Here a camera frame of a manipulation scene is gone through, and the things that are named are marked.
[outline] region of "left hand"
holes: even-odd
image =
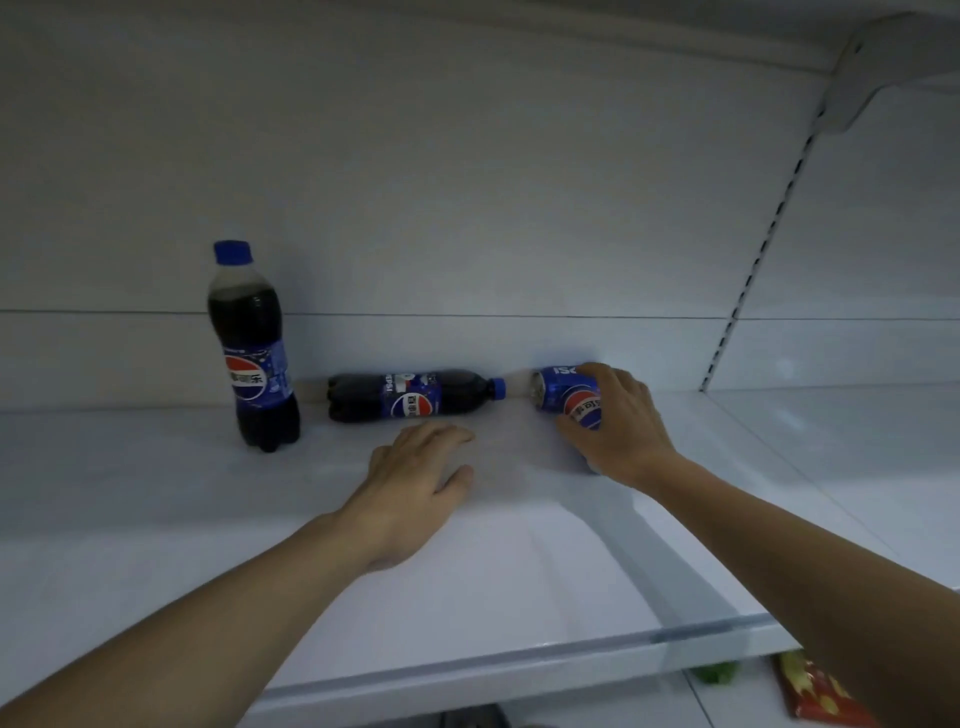
[[[373,451],[367,479],[332,520],[386,569],[413,556],[469,493],[473,468],[462,465],[439,491],[450,453],[473,439],[463,427],[430,421],[404,427],[390,446]]]

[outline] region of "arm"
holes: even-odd
[[[673,449],[650,392],[600,385],[603,423],[557,427],[604,474],[657,500],[885,726],[960,716],[960,595],[751,496]]]
[[[371,568],[413,555],[467,496],[435,492],[467,430],[428,423],[377,448],[338,512],[204,584],[0,708],[8,726],[234,725],[317,617]]]

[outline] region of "right hand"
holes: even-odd
[[[643,490],[653,463],[677,454],[649,388],[629,372],[606,364],[583,364],[577,373],[596,379],[603,420],[599,429],[591,430],[560,415],[557,429],[603,475]]]

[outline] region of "hand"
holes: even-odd
[[[370,570],[413,556],[464,501],[473,482],[469,465],[437,486],[449,454],[472,439],[468,429],[426,422],[404,427],[392,445],[373,451],[367,479],[332,519],[360,540]]]
[[[676,455],[650,390],[629,372],[606,364],[583,364],[577,372],[597,380],[603,420],[599,429],[590,430],[560,415],[557,429],[602,474],[643,490],[657,456]]]

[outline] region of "upright soda bottle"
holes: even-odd
[[[220,270],[206,299],[236,395],[237,423],[247,445],[273,452],[300,437],[300,410],[287,379],[283,317],[274,287],[253,269],[250,245],[213,245]]]
[[[448,369],[424,375],[340,375],[327,383],[330,419],[366,423],[384,417],[463,415],[507,396],[503,379]]]

